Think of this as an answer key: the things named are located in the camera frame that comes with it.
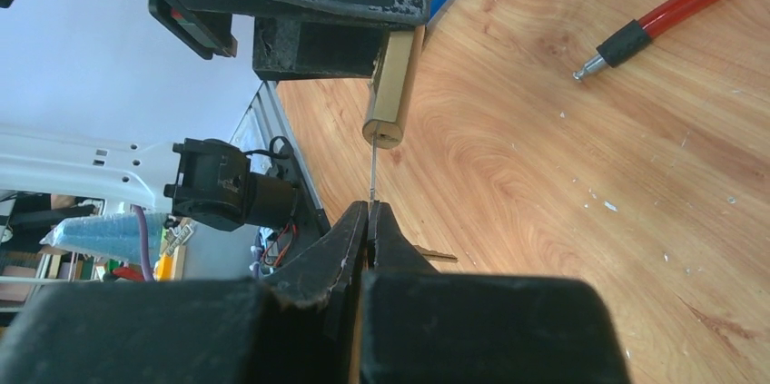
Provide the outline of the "red cable lock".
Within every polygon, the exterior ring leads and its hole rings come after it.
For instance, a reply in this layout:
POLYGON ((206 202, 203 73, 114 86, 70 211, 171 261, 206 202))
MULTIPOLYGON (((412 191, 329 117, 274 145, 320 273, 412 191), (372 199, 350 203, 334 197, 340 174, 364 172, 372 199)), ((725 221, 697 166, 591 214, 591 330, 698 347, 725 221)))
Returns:
POLYGON ((633 19, 596 47, 573 78, 582 81, 608 67, 618 67, 644 50, 657 37, 720 0, 667 0, 639 19, 633 19))

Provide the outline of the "padlock silver keys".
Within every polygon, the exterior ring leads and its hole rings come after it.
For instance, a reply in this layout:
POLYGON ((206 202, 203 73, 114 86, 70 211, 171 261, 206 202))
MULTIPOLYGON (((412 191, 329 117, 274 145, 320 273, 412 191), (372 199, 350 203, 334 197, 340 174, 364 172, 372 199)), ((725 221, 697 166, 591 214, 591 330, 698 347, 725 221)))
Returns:
MULTIPOLYGON (((371 143, 370 190, 369 190, 370 209, 373 208, 375 201, 377 201, 376 183, 377 183, 377 152, 378 152, 379 135, 380 135, 379 126, 376 125, 375 130, 372 133, 372 136, 370 137, 370 143, 371 143)), ((459 261, 457 256, 450 253, 444 253, 440 251, 426 249, 419 245, 415 245, 414 248, 417 250, 417 252, 420 255, 422 255, 424 258, 426 258, 429 261, 450 262, 450 263, 457 263, 459 261)))

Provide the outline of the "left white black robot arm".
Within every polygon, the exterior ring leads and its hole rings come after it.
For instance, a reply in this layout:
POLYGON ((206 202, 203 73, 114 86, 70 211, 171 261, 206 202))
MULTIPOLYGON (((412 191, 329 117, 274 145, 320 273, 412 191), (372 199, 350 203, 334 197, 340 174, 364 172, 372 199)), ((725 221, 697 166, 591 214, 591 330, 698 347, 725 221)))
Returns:
MULTIPOLYGON (((362 135, 374 150, 404 138, 429 7, 430 0, 148 0, 153 18, 205 60, 235 56, 232 19, 251 17, 252 68, 263 81, 368 78, 362 135)), ((301 191, 250 166, 247 153, 214 139, 146 145, 1 128, 5 189, 126 202, 137 213, 221 231, 282 227, 301 191)))

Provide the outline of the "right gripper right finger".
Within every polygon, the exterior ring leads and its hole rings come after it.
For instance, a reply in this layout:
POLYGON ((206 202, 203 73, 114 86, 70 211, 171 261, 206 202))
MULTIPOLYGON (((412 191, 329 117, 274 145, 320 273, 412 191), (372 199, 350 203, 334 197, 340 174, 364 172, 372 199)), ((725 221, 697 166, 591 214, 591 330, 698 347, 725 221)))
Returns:
POLYGON ((384 202, 361 283, 363 383, 627 383, 605 302, 570 278, 442 273, 384 202))

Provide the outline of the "brass padlock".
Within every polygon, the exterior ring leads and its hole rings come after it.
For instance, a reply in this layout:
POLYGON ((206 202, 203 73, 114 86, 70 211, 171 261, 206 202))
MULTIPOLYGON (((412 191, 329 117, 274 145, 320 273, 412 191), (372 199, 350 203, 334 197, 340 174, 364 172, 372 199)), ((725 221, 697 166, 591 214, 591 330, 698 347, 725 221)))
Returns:
POLYGON ((384 36, 371 77, 370 101, 362 136, 373 149, 392 149, 403 141, 426 24, 390 29, 384 36))

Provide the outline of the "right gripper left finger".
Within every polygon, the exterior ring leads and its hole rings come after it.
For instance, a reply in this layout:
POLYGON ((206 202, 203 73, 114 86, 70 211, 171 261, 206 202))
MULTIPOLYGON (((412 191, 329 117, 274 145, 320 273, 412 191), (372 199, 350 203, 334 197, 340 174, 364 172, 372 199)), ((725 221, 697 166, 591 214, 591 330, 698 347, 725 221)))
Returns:
POLYGON ((369 206, 271 277, 59 282, 1 339, 4 383, 350 383, 369 206))

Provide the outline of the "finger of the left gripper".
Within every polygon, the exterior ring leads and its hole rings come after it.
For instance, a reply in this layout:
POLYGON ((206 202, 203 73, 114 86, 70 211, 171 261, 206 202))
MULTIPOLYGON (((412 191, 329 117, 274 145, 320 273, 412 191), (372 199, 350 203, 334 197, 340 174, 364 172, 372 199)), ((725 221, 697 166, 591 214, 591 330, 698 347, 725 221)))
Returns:
POLYGON ((369 78, 388 23, 329 24, 256 16, 252 69, 263 81, 369 78))

